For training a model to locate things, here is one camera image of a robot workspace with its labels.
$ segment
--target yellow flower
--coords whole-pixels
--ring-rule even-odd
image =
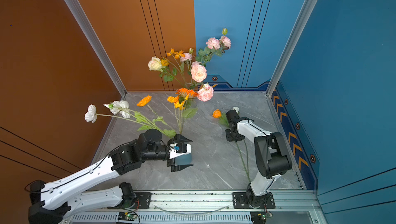
[[[170,57],[173,53],[175,53],[175,50],[171,48],[171,52],[167,52],[166,55]]]
[[[180,57],[185,57],[185,55],[183,54],[184,51],[179,51],[179,52],[175,52],[175,58],[179,59]]]
[[[168,60],[166,60],[166,59],[161,59],[161,64],[162,64],[162,66],[168,66],[169,65],[169,62],[168,62]]]
[[[168,97],[168,102],[169,103],[176,103],[179,101],[179,97],[173,97],[173,96],[169,96]]]
[[[143,98],[141,101],[139,101],[139,103],[137,103],[136,105],[142,107],[142,106],[145,106],[146,104],[148,104],[148,102],[150,102],[150,101],[151,101],[151,96],[150,96],[150,95],[147,95],[147,97],[144,97],[144,98]]]
[[[219,109],[215,110],[212,114],[212,117],[214,118],[220,118],[221,117],[221,111]]]

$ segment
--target orange chevron stripe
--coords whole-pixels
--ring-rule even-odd
[[[296,156],[296,148],[298,150],[300,150],[301,152],[303,151],[299,146],[297,146],[296,144],[293,144],[293,154],[294,154],[294,156]]]
[[[280,122],[282,122],[282,116],[285,116],[285,117],[287,117],[286,113],[284,113],[284,112],[280,112]]]
[[[281,105],[281,104],[276,104],[276,113],[279,113],[279,112],[278,112],[279,107],[283,107],[283,105]]]
[[[274,96],[274,106],[275,106],[275,98],[279,99],[279,97],[278,96]]]
[[[298,157],[298,168],[301,171],[301,162],[303,162],[307,167],[309,167],[308,162],[306,162],[303,158]]]
[[[289,132],[289,144],[290,144],[290,137],[294,137],[294,138],[297,139],[297,137],[295,136],[295,134]]]

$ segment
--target orange flower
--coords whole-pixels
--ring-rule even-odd
[[[169,62],[168,62],[168,60],[166,60],[166,59],[161,59],[161,64],[162,64],[162,66],[168,66],[169,65]]]
[[[185,57],[185,55],[183,54],[184,51],[179,51],[179,52],[175,52],[175,58],[179,59],[180,57]]]
[[[212,117],[214,118],[220,118],[221,117],[221,111],[219,109],[215,110],[212,114]]]
[[[169,96],[168,97],[168,102],[169,103],[176,103],[179,101],[179,97],[173,97],[173,96]]]
[[[148,104],[148,102],[150,102],[150,100],[151,100],[151,96],[150,95],[147,95],[147,97],[144,97],[141,101],[139,101],[139,103],[137,103],[136,105],[137,106],[140,106],[140,107],[142,107],[142,106],[145,106],[146,104]]]
[[[171,48],[171,52],[167,52],[166,55],[170,57],[173,53],[175,53],[175,50]]]
[[[180,88],[176,91],[176,94],[180,95],[182,98],[195,98],[198,97],[198,93],[194,92],[194,90],[187,89],[187,88]]]

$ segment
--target black wire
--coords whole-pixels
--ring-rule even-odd
[[[111,152],[115,151],[115,150],[118,149],[119,147],[121,147],[121,146],[123,146],[123,145],[126,145],[126,144],[128,144],[128,143],[130,143],[130,142],[123,143],[123,144],[121,144],[121,145],[115,147],[115,148],[114,148],[113,150],[111,150],[109,153],[107,153],[107,155],[106,155],[105,157],[103,157],[103,159],[100,161],[100,163],[99,163],[98,165],[96,165],[96,167],[95,167],[94,169],[92,169],[92,171],[94,171],[96,168],[98,168],[98,166],[100,166],[100,164],[105,160],[105,158],[106,158],[107,156],[109,156],[109,154],[110,154]],[[68,183],[70,183],[70,182],[73,182],[73,181],[76,180],[77,178],[81,178],[82,176],[85,176],[85,175],[87,175],[87,174],[90,174],[90,173],[91,173],[90,171],[89,171],[89,172],[86,172],[86,173],[84,173],[84,174],[82,174],[82,175],[80,175],[80,176],[78,176],[78,177],[76,177],[76,178],[74,178],[74,179],[72,179],[72,180],[70,180],[70,181],[64,183],[64,184],[61,184],[61,185],[59,185],[59,186],[57,186],[57,187],[54,187],[53,189],[55,190],[55,189],[57,189],[57,188],[59,188],[59,187],[61,187],[61,186],[64,186],[64,185],[66,185],[66,184],[68,184]],[[43,192],[32,192],[32,191],[30,191],[30,190],[28,191],[28,190],[27,190],[27,187],[28,187],[30,184],[32,184],[33,182],[27,184],[27,186],[25,186],[24,190],[27,191],[27,192],[29,192],[29,193],[36,193],[36,194],[41,194],[41,193],[49,192],[49,190],[46,190],[46,191],[43,191]]]

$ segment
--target metal corner post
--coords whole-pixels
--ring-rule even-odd
[[[276,65],[275,71],[267,87],[266,93],[268,96],[272,95],[275,86],[278,83],[280,76],[286,67],[286,64],[288,63],[291,54],[293,53],[294,47],[296,46],[317,1],[318,0],[304,0],[303,6],[290,33],[289,39],[285,45],[285,48],[283,49],[282,55],[280,56],[279,62]]]
[[[78,2],[78,0],[65,0],[65,2],[69,7],[70,11],[72,12],[74,18],[76,19],[77,23],[80,25],[80,28],[87,37],[96,55],[102,62],[103,67],[106,69],[118,92],[121,94],[121,97],[124,97],[127,93],[126,88],[122,83],[116,69],[114,68],[113,63],[111,63],[111,60],[106,53],[106,50],[104,49],[102,43],[96,35],[96,32],[93,29],[90,21],[88,20],[88,17],[82,9],[80,3]]]

